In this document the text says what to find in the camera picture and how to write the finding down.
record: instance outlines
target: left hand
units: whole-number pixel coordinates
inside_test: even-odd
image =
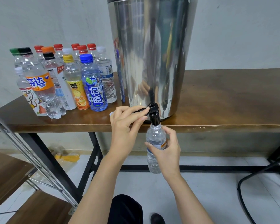
[[[149,107],[141,112],[136,112],[143,106],[119,106],[110,116],[112,126],[112,140],[110,151],[121,159],[126,159],[131,152],[138,130],[142,123],[147,119],[145,116],[149,112]]]

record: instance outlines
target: wooden table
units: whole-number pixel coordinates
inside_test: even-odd
[[[60,119],[38,117],[21,96],[0,108],[14,132],[110,132],[109,113],[74,109]],[[210,130],[280,132],[280,69],[187,70],[177,112],[163,125],[179,133]],[[140,128],[145,132],[148,124]]]

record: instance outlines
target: stainless steel container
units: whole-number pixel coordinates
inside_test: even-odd
[[[197,0],[107,0],[123,105],[179,103]]]

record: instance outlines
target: white floor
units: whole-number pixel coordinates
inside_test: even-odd
[[[89,156],[82,155],[78,163],[67,173],[78,186]],[[129,156],[125,164],[147,164],[145,156]],[[233,157],[181,157],[181,165],[267,165],[265,158]],[[246,174],[232,173],[182,173],[189,186],[201,201],[215,223],[250,224],[237,196],[237,182]],[[52,188],[38,185],[54,196],[62,196]],[[0,206],[0,213],[16,211],[34,192],[29,186],[21,186]],[[149,224],[149,215],[161,214],[168,224],[181,223],[174,195],[161,174],[147,172],[120,172],[115,193],[134,198],[143,208],[144,224]],[[280,224],[280,176],[260,174],[242,184],[244,202],[257,224]],[[6,223],[13,214],[0,215],[0,224]]]

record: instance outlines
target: bottle label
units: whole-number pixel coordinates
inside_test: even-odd
[[[71,89],[65,80],[63,69],[64,65],[54,68],[48,68],[47,70],[55,85],[56,96],[61,98],[66,110],[72,110],[77,106],[72,96]]]
[[[112,65],[107,67],[98,67],[98,71],[101,74],[102,79],[108,79],[113,77]]]
[[[104,90],[101,85],[100,79],[97,77],[86,78],[87,91],[91,97],[92,105],[101,107],[104,104]]]
[[[34,93],[32,87],[29,88],[20,88],[22,91],[24,97],[30,104],[31,108],[33,108],[33,111],[38,116],[46,116],[46,107],[45,104],[36,96]]]
[[[165,147],[166,147],[166,141],[163,144],[161,144],[161,145],[153,145],[153,146],[156,147],[159,150],[164,150]]]
[[[34,91],[47,90],[54,86],[53,81],[48,72],[46,72],[43,75],[34,77],[27,76],[26,79]]]
[[[72,89],[76,105],[78,109],[88,109],[89,102],[87,100],[82,81],[67,81]]]

